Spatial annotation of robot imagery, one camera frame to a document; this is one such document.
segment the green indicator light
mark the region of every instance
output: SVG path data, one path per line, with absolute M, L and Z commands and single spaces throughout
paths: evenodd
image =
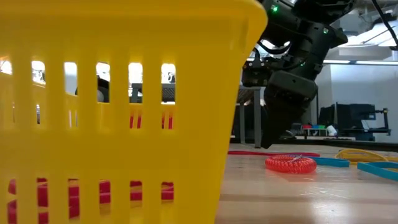
M 278 11 L 278 6 L 276 6 L 276 5 L 272 5 L 271 6 L 271 10 L 272 10 L 272 12 L 277 12 Z

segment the computer screen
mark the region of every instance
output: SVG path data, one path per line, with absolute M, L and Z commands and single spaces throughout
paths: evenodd
M 376 120 L 374 105 L 350 104 L 351 117 L 355 120 Z
M 351 105 L 337 103 L 336 109 L 339 129 L 363 129 L 362 121 L 353 117 Z
M 335 106 L 321 108 L 318 124 L 329 126 L 335 123 Z

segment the wooden table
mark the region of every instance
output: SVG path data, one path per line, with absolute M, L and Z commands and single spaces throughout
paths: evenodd
M 267 152 L 307 151 L 331 157 L 340 149 L 275 145 Z M 252 148 L 232 145 L 231 150 Z M 318 166 L 312 174 L 281 174 L 265 170 L 264 159 L 228 156 L 217 224 L 398 223 L 397 182 L 356 166 Z

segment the table leg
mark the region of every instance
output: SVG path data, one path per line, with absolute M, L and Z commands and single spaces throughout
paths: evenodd
M 131 102 L 130 103 L 137 103 L 138 102 L 138 89 L 133 88 L 131 93 Z
M 246 143 L 244 133 L 244 102 L 239 104 L 239 135 L 241 137 L 241 144 Z
M 254 91 L 254 147 L 261 148 L 261 91 Z

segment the coiled red cord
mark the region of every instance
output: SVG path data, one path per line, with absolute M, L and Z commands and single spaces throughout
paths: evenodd
M 313 159 L 290 155 L 271 156 L 265 163 L 267 169 L 290 174 L 306 174 L 317 168 Z

